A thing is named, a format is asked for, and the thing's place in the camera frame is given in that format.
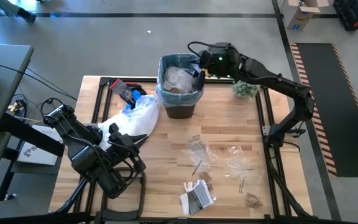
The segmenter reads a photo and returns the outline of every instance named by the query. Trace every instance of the blue plastic bag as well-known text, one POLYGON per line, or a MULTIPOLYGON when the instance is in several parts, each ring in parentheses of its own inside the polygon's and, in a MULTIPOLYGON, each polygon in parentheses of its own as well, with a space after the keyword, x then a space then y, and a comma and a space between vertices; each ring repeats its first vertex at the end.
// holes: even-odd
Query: blue plastic bag
POLYGON ((157 87, 155 92, 164 107, 172 106, 193 106, 203 96, 204 88, 201 91, 194 91, 193 93, 170 93, 163 88, 164 75, 167 68, 170 66, 194 69, 191 62, 198 61, 199 58, 194 54, 168 54, 160 58, 160 65, 158 67, 157 87))

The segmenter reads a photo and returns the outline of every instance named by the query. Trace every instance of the trash bin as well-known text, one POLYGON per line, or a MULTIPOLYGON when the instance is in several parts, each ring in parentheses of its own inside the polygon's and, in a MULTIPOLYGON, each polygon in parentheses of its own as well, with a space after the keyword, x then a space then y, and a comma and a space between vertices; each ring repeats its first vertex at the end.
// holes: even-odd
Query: trash bin
POLYGON ((167 68, 174 66, 194 70, 192 62, 198 60, 199 58, 194 54, 168 54, 160 58, 156 93, 164 105, 168 117, 176 119, 190 118, 194 113, 196 103, 203 96, 204 88, 192 93, 170 93, 163 87, 167 68))

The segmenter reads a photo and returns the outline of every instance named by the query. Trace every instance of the wooden tabletop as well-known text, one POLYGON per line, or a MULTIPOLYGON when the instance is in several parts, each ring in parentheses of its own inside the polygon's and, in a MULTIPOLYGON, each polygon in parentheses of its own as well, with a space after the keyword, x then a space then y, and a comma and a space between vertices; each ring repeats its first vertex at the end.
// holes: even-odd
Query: wooden tabletop
MULTIPOLYGON (((82 123, 90 123, 99 85, 98 76, 84 76, 75 114, 82 123)), ((155 94, 155 83, 140 83, 148 94, 155 94)), ((101 121, 102 106, 98 115, 101 121)), ((286 96, 270 91, 270 98, 276 122, 281 121, 289 112, 286 96)), ((125 102, 113 94, 109 118, 125 107, 125 102)), ((147 168, 146 196, 142 217, 176 218, 184 217, 179 196, 185 193, 184 182, 196 181, 198 174, 192 176, 195 167, 183 151, 187 150, 188 140, 195 135, 208 142, 211 152, 218 159, 207 170, 212 177, 211 195, 216 201, 210 207, 193 217, 198 218, 263 218, 273 214, 264 149, 260 133, 259 117, 255 99, 242 100, 234 97, 230 85, 206 84, 204 95, 196 104, 195 113, 190 119, 170 119, 163 106, 160 107, 158 122, 147 142, 140 149, 140 157, 147 168), (243 171, 244 186, 239 191, 242 178, 229 177, 231 170, 227 165, 232 155, 228 148, 240 146, 239 158, 246 161, 243 171), (246 207, 246 194, 260 197, 263 206, 254 209, 246 207)), ((286 141, 295 142, 290 137, 286 141)), ((310 199, 303 174, 298 149, 285 144, 281 148, 283 167, 288 188, 303 208, 311 211, 310 199)), ((56 210, 70 196, 79 179, 63 156, 55 190, 49 210, 56 210)), ((140 184, 134 182, 114 200, 108 200, 108 208, 118 211, 136 210, 139 205, 140 184)), ((85 210, 88 185, 84 191, 81 210, 85 210)), ((281 194, 278 194, 280 211, 283 212, 281 194)), ((92 214, 100 211, 102 190, 97 186, 92 206, 92 214)))

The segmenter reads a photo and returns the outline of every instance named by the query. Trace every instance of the hazard stripe tape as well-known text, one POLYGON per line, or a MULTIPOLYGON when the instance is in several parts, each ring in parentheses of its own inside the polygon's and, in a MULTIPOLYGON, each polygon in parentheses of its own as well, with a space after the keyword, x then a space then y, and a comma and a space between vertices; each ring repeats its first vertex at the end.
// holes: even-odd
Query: hazard stripe tape
MULTIPOLYGON (((291 44, 291 49, 293 58, 295 60, 296 69, 298 70, 300 81, 302 84, 309 86, 310 82, 308 79, 307 71, 305 70, 305 66, 303 65, 302 57, 299 52, 298 46, 296 44, 291 44)), ((329 174, 336 176, 337 172, 335 162, 333 159, 333 155, 331 154, 331 149, 329 147, 328 139, 324 131, 323 122, 320 119, 320 114, 318 113, 316 104, 314 104, 313 117, 311 120, 317 134, 317 139, 321 152, 323 153, 323 159, 324 163, 326 164, 327 171, 329 174)))
POLYGON ((343 74, 345 75, 345 78, 347 80, 347 84, 349 85, 349 89, 350 89, 350 91, 351 91, 351 93, 353 95, 353 99, 356 102, 356 105, 357 105, 357 108, 358 108, 358 99, 357 99, 356 93, 353 90, 352 82, 350 81, 349 77, 347 76, 347 72, 346 72, 345 66, 343 65, 341 56, 339 55, 339 51, 338 51, 338 49, 336 48, 336 46, 334 44, 332 44, 332 47, 333 47, 333 49, 335 51, 336 57, 338 59, 338 62, 340 64, 341 68, 342 68, 343 74))

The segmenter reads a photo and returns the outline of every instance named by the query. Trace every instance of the white plastic bag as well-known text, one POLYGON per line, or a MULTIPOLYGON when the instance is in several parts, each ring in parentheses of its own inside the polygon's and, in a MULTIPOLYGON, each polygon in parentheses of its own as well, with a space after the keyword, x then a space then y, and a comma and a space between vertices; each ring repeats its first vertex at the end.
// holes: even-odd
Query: white plastic bag
POLYGON ((113 123, 117 124, 118 131, 121 134, 128 134, 130 136, 147 134, 149 136, 157 123, 159 111, 160 105, 156 97, 153 95, 140 96, 135 103, 135 109, 123 109, 112 118, 98 124, 99 128, 103 131, 103 140, 99 146, 103 150, 110 147, 107 141, 110 136, 109 127, 113 123))

